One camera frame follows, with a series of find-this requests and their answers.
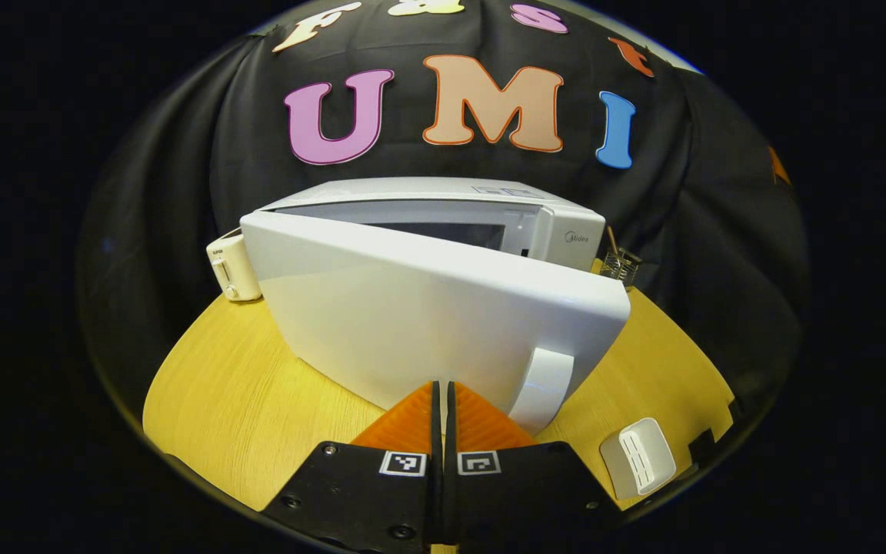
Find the letter m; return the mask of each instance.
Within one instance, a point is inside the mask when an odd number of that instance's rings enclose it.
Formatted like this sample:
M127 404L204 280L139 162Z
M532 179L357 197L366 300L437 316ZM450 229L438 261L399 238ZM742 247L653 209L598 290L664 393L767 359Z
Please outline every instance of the letter m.
M422 132L430 144L467 144L474 131L464 124L464 105L471 110L485 139L495 143L516 113L518 128L508 138L526 150L559 152L556 135L556 92L559 75L539 67L523 67L505 88L468 56L429 56L422 64L436 72L436 122Z

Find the black cloth backdrop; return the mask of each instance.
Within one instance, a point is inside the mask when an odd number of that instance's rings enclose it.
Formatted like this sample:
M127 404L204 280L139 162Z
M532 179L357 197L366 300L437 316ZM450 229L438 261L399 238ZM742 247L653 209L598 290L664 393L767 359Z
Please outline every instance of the black cloth backdrop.
M629 41L655 73L644 77L608 41L624 36L559 8L548 7L566 35L519 24L507 0L397 18L385 13L394 3L365 2L278 54L271 49L297 21L344 2L298 6L263 35L236 39L141 115L113 155L85 217L78 304L95 364L130 413L141 418L159 364L219 294L207 243L310 186L404 175L514 180L598 211L620 245L644 259L637 287L710 355L744 405L770 399L801 344L808 260L790 186L773 175L771 145L736 104L704 76ZM475 57L499 85L526 65L561 75L563 150L514 147L510 129L489 144L470 116L470 144L423 141L436 77L422 60L434 54ZM354 126L344 80L372 69L395 71L378 142L344 164L299 161L285 95L331 83L322 130L344 136ZM636 106L629 169L595 160L605 133L600 91Z

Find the black background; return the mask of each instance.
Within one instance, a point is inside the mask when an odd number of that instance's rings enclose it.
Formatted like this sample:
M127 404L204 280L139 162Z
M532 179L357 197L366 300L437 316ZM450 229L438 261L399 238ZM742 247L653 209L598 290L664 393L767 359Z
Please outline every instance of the black background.
M608 549L886 548L886 3L605 6L776 147L808 217L813 329L778 406ZM96 172L159 92L274 2L0 6L0 543L295 551L138 441L87 360L73 253Z

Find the yellow letter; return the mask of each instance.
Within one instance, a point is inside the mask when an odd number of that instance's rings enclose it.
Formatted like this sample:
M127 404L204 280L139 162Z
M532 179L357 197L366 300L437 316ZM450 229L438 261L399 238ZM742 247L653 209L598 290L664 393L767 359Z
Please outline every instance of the yellow letter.
M317 32L314 31L319 25L319 27L328 27L332 22L337 21L341 18L341 12L349 12L351 10L356 10L361 7L360 2L352 2L351 4L347 4L345 6L341 6L340 8L334 8L333 10L327 10L321 14L310 15L310 17L305 18L305 20L298 22L296 24L296 28L292 29L291 34L286 36L285 41L282 41L281 45L275 46L271 51L272 52L280 52L280 50L284 50L289 46L298 45L300 42L309 41L310 38L314 38L317 35Z
M401 0L388 9L389 15L456 14L463 12L460 0Z
M422 132L430 144L467 144L474 131L464 124L464 105L485 134L495 143L518 113L518 128L511 143L526 150L559 152L563 141L556 135L556 91L559 75L539 67L523 67L505 88L481 63L468 56L429 56L422 64L436 72L436 122Z

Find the blue letter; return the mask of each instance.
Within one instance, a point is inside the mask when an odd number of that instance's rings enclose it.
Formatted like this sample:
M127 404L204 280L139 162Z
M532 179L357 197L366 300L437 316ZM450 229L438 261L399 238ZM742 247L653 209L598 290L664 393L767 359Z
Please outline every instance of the blue letter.
M597 148L597 161L612 168L628 169L631 167L631 155L628 154L628 142L631 137L631 117L634 105L627 99L613 94L601 92L601 102L608 108L608 122L604 133L604 146Z

